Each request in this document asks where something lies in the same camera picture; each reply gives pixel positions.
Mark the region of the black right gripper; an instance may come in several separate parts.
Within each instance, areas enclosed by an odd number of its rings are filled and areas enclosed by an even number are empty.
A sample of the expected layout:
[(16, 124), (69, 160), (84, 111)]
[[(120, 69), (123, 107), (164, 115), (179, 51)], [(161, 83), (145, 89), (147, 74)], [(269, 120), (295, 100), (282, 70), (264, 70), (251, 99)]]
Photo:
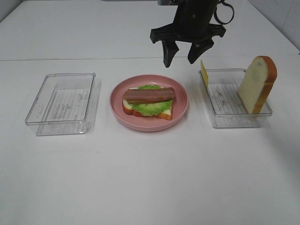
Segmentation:
[(184, 0), (178, 4), (171, 24), (151, 30), (151, 41), (162, 42), (166, 68), (170, 67), (179, 51), (175, 41), (192, 43), (187, 59), (193, 64), (214, 45), (213, 36), (224, 36), (226, 29), (223, 25), (210, 23), (217, 4), (217, 0)]

